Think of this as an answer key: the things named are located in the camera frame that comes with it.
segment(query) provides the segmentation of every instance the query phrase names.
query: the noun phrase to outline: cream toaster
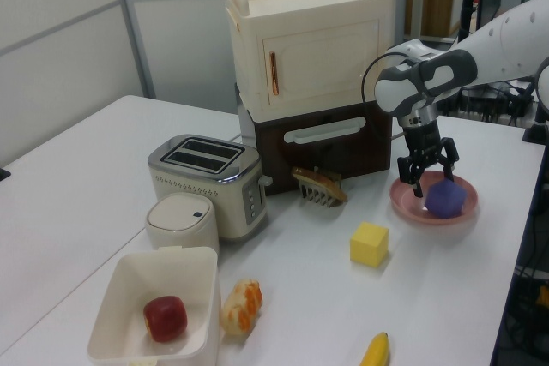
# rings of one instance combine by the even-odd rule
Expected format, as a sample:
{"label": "cream toaster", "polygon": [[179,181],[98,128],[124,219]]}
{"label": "cream toaster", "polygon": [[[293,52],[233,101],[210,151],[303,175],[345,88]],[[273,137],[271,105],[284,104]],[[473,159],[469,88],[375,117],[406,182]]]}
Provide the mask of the cream toaster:
{"label": "cream toaster", "polygon": [[244,240],[267,215],[258,151],[249,146],[198,135],[171,138],[148,157],[158,199],[194,193],[214,204],[220,239]]}

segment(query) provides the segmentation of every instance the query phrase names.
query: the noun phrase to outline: purple cube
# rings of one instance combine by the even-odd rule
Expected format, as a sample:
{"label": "purple cube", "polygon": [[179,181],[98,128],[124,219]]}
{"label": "purple cube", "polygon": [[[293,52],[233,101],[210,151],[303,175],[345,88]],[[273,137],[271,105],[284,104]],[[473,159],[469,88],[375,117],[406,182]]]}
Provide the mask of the purple cube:
{"label": "purple cube", "polygon": [[454,218],[462,212],[467,191],[449,179],[433,184],[425,199],[425,207],[440,219]]}

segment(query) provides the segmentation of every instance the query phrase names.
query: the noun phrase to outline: pink plate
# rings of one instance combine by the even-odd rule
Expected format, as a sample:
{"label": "pink plate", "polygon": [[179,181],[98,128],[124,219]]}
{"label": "pink plate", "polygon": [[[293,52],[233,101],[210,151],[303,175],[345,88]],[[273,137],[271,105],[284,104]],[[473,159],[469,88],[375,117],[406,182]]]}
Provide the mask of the pink plate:
{"label": "pink plate", "polygon": [[419,180],[423,189],[422,198],[415,197],[412,186],[401,182],[400,179],[396,179],[391,185],[389,192],[393,206],[406,218],[428,225],[451,225],[469,219],[479,202],[479,196],[468,181],[458,176],[454,176],[454,182],[467,191],[462,214],[454,218],[440,219],[425,208],[425,198],[429,193],[429,188],[443,179],[444,174],[441,171],[425,171]]}

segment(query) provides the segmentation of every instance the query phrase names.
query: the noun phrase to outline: toaster slot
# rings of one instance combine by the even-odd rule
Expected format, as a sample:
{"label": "toaster slot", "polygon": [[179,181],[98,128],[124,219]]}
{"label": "toaster slot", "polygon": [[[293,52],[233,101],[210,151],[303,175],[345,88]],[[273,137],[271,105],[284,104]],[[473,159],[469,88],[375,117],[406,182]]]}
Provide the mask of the toaster slot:
{"label": "toaster slot", "polygon": [[232,159],[237,154],[241,152],[236,148],[225,147],[221,145],[212,145],[205,143],[203,141],[188,140],[183,144],[183,149],[193,150],[195,152],[212,154],[214,156],[219,156],[220,158]]}
{"label": "toaster slot", "polygon": [[192,165],[202,169],[207,169],[209,171],[218,171],[225,165],[225,162],[210,158],[203,158],[202,156],[195,156],[194,154],[186,152],[174,152],[170,155],[168,161],[170,161],[170,163],[185,166]]}

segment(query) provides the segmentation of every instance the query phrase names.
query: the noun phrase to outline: yellow cube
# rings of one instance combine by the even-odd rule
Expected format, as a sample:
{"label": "yellow cube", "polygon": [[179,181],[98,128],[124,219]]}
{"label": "yellow cube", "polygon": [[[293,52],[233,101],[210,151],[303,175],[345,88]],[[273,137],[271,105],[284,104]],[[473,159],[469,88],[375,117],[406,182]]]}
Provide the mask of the yellow cube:
{"label": "yellow cube", "polygon": [[389,229],[362,222],[351,237],[351,260],[378,267],[388,247]]}

